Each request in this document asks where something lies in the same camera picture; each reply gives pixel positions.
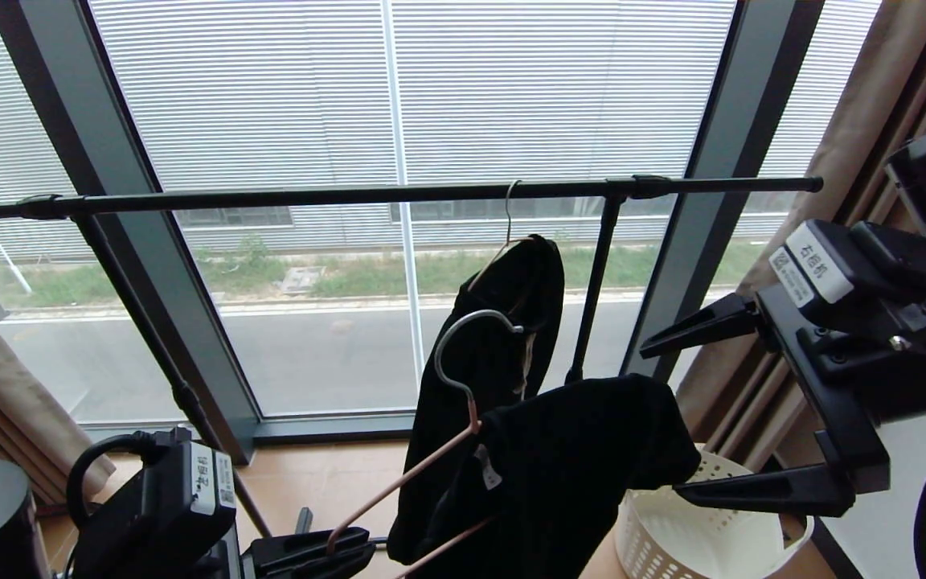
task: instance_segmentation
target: curtain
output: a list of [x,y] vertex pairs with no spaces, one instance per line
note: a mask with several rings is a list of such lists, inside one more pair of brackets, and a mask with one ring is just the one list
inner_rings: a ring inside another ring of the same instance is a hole
[[[39,501],[55,505],[65,501],[70,466],[91,444],[0,336],[0,458],[20,465]],[[102,490],[113,470],[109,459],[99,458],[85,475],[84,493]]]
[[[915,228],[884,161],[905,140],[925,133],[926,1],[886,0],[809,164],[807,174],[823,176],[824,190],[795,199],[736,292],[750,294],[776,283],[767,256],[804,220]],[[756,336],[706,345],[677,399],[695,440],[753,470],[774,454],[793,425],[813,424],[802,418],[808,404],[786,363],[766,352]]]

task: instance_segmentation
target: white label sticker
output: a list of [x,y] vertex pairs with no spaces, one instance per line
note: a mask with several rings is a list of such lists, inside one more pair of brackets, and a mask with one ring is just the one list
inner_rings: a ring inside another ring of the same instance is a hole
[[216,490],[220,497],[220,506],[235,509],[235,468],[231,457],[223,452],[216,454]]
[[852,292],[852,282],[839,270],[827,249],[820,245],[820,240],[809,230],[809,224],[801,224],[795,228],[785,245],[791,257],[813,282],[817,293],[828,304],[837,303]]
[[191,512],[212,515],[216,510],[213,449],[191,443]]
[[502,477],[495,472],[495,468],[492,466],[492,458],[488,455],[488,448],[485,448],[484,444],[478,444],[477,451],[473,455],[478,461],[481,461],[481,477],[485,480],[486,490],[491,491],[502,484]]
[[778,274],[781,285],[785,287],[785,292],[791,297],[791,301],[796,308],[801,308],[809,303],[813,297],[816,297],[813,290],[809,288],[809,283],[802,277],[798,267],[795,267],[791,256],[788,256],[788,250],[782,245],[771,255],[771,267]]

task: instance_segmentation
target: gray pavement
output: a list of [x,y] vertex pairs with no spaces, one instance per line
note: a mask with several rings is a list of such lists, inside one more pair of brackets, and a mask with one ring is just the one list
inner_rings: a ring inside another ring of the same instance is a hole
[[[587,377],[620,369],[639,302],[599,304]],[[570,367],[581,304],[563,308],[545,388]],[[422,309],[429,355],[448,307]],[[408,312],[346,308],[225,315],[231,343],[268,415],[408,407],[416,403]],[[52,395],[82,422],[180,418],[169,385],[129,319],[0,323],[0,333]],[[690,362],[685,356],[682,365]]]

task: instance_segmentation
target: grass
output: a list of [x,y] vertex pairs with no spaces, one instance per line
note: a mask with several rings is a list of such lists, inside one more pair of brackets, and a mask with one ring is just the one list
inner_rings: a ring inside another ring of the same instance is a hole
[[[592,271],[591,247],[561,244],[566,287],[588,285]],[[713,282],[734,285],[760,255],[762,247],[743,241],[732,242],[724,253]],[[613,247],[604,274],[603,287],[640,287],[653,272],[658,247]],[[422,294],[453,294],[473,272],[488,263],[489,252],[422,253],[416,257],[416,282]],[[401,296],[405,294],[404,262],[400,254],[383,254],[356,259],[302,257],[298,260],[273,256],[258,238],[247,237],[236,252],[196,252],[195,264],[210,292],[224,292],[225,300],[239,298],[283,298],[277,289],[288,268],[323,266],[324,275],[309,290],[310,297],[344,298]],[[25,266],[23,276],[33,293],[28,296],[7,267],[0,266],[0,302],[7,309],[118,303],[117,293],[98,264],[81,266]]]

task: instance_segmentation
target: white plastic basket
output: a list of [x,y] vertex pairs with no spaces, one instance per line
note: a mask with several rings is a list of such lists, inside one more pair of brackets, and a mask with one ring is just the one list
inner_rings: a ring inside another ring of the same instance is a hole
[[[745,466],[702,453],[691,481],[752,474]],[[788,563],[813,535],[784,547],[773,513],[706,509],[669,487],[628,491],[617,520],[617,555],[631,579],[761,579]]]

